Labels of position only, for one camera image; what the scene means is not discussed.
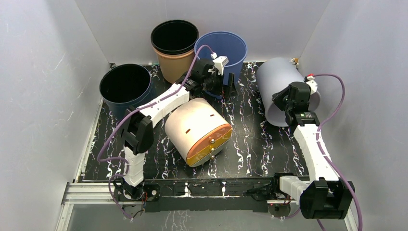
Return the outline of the large grey container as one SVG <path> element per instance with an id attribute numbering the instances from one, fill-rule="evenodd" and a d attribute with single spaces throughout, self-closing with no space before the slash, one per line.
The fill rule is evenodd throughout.
<path id="1" fill-rule="evenodd" d="M 282 91 L 292 82 L 303 81 L 304 77 L 298 72 L 293 62 L 285 58 L 273 58 L 263 63 L 255 77 L 267 121 L 277 127 L 288 126 L 284 112 L 274 105 L 272 95 Z M 310 97 L 309 110 L 315 111 L 319 103 L 320 93 L 317 91 Z"/>

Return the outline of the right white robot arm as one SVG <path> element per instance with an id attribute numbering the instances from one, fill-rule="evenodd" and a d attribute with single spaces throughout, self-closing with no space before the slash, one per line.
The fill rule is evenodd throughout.
<path id="1" fill-rule="evenodd" d="M 277 173 L 271 194 L 277 199 L 287 195 L 294 199 L 306 219 L 344 219 L 352 201 L 351 192 L 338 173 L 327 162 L 330 157 L 320 139 L 317 115 L 309 110 L 311 87 L 292 82 L 273 95 L 274 104 L 285 113 L 289 126 L 295 126 L 294 137 L 306 161 L 309 181 L 292 173 Z"/>

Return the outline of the blue plastic bucket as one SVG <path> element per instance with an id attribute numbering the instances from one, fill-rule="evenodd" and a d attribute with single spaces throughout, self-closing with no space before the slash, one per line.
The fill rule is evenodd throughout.
<path id="1" fill-rule="evenodd" d="M 210 51 L 214 51 L 218 56 L 226 56 L 229 60 L 224 66 L 224 80 L 226 84 L 229 74 L 234 74 L 234 84 L 238 84 L 238 79 L 242 70 L 243 61 L 247 56 L 247 45 L 238 35 L 228 31 L 213 31 L 198 38 L 194 46 L 194 52 L 198 53 L 195 64 L 200 59 L 210 59 Z"/>

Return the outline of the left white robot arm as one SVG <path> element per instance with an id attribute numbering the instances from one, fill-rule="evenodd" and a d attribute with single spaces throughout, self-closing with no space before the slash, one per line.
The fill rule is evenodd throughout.
<path id="1" fill-rule="evenodd" d="M 190 167 L 199 166 L 217 155 L 230 140 L 232 126 L 206 99 L 202 91 L 229 96 L 234 93 L 234 74 L 224 82 L 226 56 L 196 61 L 159 97 L 137 111 L 126 110 L 129 119 L 121 127 L 120 136 L 127 161 L 123 184 L 131 200 L 139 200 L 144 193 L 143 162 L 145 153 L 154 142 L 153 130 L 167 117 L 165 131 L 170 141 Z"/>

